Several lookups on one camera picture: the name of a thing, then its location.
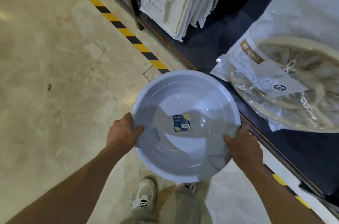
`yellow and black striped tape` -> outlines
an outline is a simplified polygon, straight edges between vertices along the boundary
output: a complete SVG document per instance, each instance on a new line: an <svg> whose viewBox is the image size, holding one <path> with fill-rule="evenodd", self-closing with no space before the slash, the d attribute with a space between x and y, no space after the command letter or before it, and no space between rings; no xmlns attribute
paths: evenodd
<svg viewBox="0 0 339 224"><path fill-rule="evenodd" d="M303 205L305 205L308 209L310 209L314 214L316 214L311 208L310 206L307 205L307 203L305 203L305 201L303 199L300 198L300 196L298 196L276 173L274 173L269 166L267 166L266 164L264 164L265 167L270 171L270 173L273 175L274 179L281 184L282 186L284 186L293 196L295 196L295 198L297 198Z"/></svg>
<svg viewBox="0 0 339 224"><path fill-rule="evenodd" d="M89 0L101 14L110 21L119 31L125 36L145 57L150 63L159 70L161 74L169 72L168 68L163 64L135 35L127 29L117 17L105 7L105 5L99 0Z"/></svg>

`shoelace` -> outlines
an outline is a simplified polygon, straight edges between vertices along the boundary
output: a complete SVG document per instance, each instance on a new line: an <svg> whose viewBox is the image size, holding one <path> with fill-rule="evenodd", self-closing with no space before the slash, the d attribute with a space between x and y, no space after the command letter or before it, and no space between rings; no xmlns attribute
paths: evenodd
<svg viewBox="0 0 339 224"><path fill-rule="evenodd" d="M146 200L141 200L140 202L140 207L147 207L147 201Z"/></svg>

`floor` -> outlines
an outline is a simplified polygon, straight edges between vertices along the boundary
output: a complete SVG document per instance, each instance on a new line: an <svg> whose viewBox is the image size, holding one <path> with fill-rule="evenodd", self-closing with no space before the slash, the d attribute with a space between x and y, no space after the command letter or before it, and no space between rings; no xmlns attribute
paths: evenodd
<svg viewBox="0 0 339 224"><path fill-rule="evenodd" d="M184 69L114 1L100 0L169 70ZM108 128L160 73L88 0L0 0L0 223L91 160ZM265 162L326 223L339 223L264 149ZM118 223L134 188L153 175L135 150L115 166L88 223ZM230 162L197 194L203 223L270 223L250 182Z"/></svg>

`pants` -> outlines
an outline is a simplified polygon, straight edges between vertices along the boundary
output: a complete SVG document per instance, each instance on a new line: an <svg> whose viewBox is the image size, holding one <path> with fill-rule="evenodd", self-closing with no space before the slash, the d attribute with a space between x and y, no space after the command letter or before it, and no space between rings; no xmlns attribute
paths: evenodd
<svg viewBox="0 0 339 224"><path fill-rule="evenodd" d="M161 213L165 222L171 224L199 224L199 206L191 190L178 187L164 203ZM158 219L149 209L137 207L120 224L158 224Z"/></svg>

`white sneaker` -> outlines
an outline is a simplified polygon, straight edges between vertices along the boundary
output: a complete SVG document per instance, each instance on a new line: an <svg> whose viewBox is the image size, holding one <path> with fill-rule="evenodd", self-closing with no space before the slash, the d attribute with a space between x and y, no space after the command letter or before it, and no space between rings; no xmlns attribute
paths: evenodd
<svg viewBox="0 0 339 224"><path fill-rule="evenodd" d="M152 179L143 179L140 181L132 198L132 209L144 207L152 211L156 197L156 186Z"/></svg>
<svg viewBox="0 0 339 224"><path fill-rule="evenodd" d="M184 186L188 188L189 190L192 190L193 193L197 191L198 188L198 182L193 182L193 183L182 183L181 186Z"/></svg>

